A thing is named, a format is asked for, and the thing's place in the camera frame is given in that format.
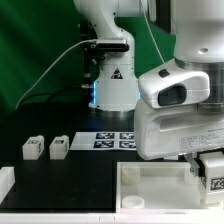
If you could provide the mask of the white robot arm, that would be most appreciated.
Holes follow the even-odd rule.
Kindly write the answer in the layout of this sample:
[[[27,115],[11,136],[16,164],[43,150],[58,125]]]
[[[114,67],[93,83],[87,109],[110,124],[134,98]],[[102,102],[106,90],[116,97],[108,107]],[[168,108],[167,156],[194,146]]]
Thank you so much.
[[[73,0],[102,51],[92,108],[134,113],[138,154],[184,155],[198,176],[224,176],[224,0]],[[135,42],[118,17],[143,15],[176,36],[174,57],[134,74]]]

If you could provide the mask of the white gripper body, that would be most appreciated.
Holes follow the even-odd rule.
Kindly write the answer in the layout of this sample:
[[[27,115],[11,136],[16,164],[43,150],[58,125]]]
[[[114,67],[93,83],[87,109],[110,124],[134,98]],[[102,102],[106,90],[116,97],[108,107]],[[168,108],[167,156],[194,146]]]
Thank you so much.
[[[224,147],[224,113],[203,113],[196,105],[152,109],[142,99],[134,114],[138,154],[145,160]]]

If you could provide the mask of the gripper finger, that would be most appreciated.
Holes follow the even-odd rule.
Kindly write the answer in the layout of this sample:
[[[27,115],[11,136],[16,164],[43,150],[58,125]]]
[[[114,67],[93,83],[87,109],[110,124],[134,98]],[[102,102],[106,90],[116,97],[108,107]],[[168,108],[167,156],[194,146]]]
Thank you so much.
[[[186,161],[190,164],[190,172],[194,177],[200,176],[200,162],[196,153],[188,153],[185,155]]]

